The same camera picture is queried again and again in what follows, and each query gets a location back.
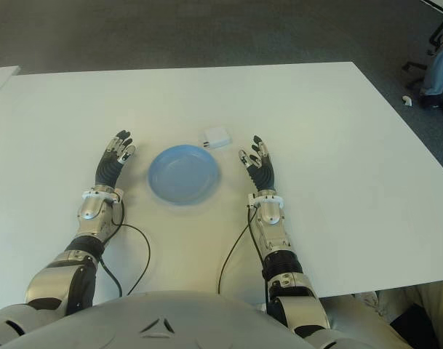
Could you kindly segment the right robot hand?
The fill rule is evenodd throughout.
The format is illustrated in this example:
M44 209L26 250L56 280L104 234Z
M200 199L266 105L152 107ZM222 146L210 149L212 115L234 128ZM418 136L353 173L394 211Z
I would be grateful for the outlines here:
M274 167L268 148L263 140L255 135L251 148L255 154L247 154L243 149L239 151L239 160L246 169L257 191L275 190Z

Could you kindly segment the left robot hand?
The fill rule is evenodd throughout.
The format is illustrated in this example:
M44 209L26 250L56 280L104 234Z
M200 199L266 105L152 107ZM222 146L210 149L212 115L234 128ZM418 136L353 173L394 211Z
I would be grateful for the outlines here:
M135 152L131 132L121 130L107 144L95 172L95 185L116 187L124 164Z

